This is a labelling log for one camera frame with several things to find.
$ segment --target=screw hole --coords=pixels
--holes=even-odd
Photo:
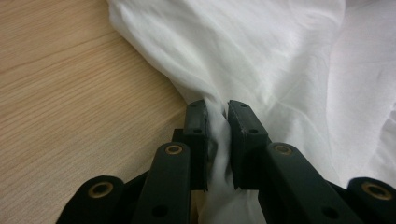
[[[392,194],[387,189],[384,189],[377,184],[364,182],[361,187],[363,188],[364,192],[379,200],[388,201],[392,199]]]
[[[168,214],[168,207],[165,205],[158,205],[151,210],[154,217],[165,217]]]
[[[289,147],[275,146],[274,149],[285,156],[289,156],[293,151]]]
[[[177,145],[172,145],[165,149],[165,152],[169,155],[177,155],[182,151],[183,151],[183,148],[181,146],[177,146]]]
[[[102,198],[105,197],[107,194],[109,194],[113,190],[113,184],[110,182],[100,182],[95,185],[93,185],[89,190],[88,190],[88,195],[91,198]]]
[[[322,213],[326,217],[329,217],[331,219],[337,219],[338,218],[338,212],[330,207],[322,207]]]

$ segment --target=white fabric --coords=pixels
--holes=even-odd
[[[396,187],[394,1],[111,0],[113,26],[188,103],[208,105],[211,169],[200,223],[264,223],[234,190],[227,102],[249,104],[273,141],[299,148],[342,187]]]

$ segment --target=light wooden surface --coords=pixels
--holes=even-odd
[[[86,180],[146,171],[185,103],[106,0],[0,1],[0,223],[54,223]]]

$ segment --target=black plastic part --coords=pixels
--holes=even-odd
[[[131,223],[189,223],[190,197],[189,147],[175,142],[162,145],[151,164]]]
[[[205,101],[187,106],[184,129],[175,129],[172,141],[191,150],[191,190],[207,190],[207,111]]]
[[[114,213],[114,223],[126,224],[131,222],[148,173],[145,172],[124,185],[124,192],[119,201],[119,209]]]
[[[103,197],[101,191],[110,192]],[[114,213],[124,190],[122,181],[114,176],[98,176],[85,182],[67,203],[61,213],[58,224],[91,224],[113,223]]]
[[[229,102],[228,122],[232,131],[231,167],[233,185],[241,189],[259,189],[259,154],[271,143],[250,106]]]
[[[273,143],[261,156],[267,223],[363,223],[297,148]]]
[[[352,179],[346,189],[346,201],[366,223],[396,223],[396,190],[382,181]]]

